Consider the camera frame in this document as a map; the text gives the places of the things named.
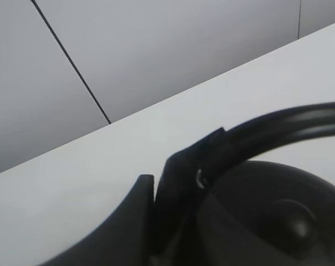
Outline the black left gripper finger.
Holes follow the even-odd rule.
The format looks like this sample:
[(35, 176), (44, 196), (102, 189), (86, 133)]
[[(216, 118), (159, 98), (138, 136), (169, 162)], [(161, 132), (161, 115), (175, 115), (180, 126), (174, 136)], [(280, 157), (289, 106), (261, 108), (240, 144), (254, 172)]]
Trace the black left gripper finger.
[(152, 175), (140, 175), (101, 225), (44, 265), (148, 265), (153, 185)]

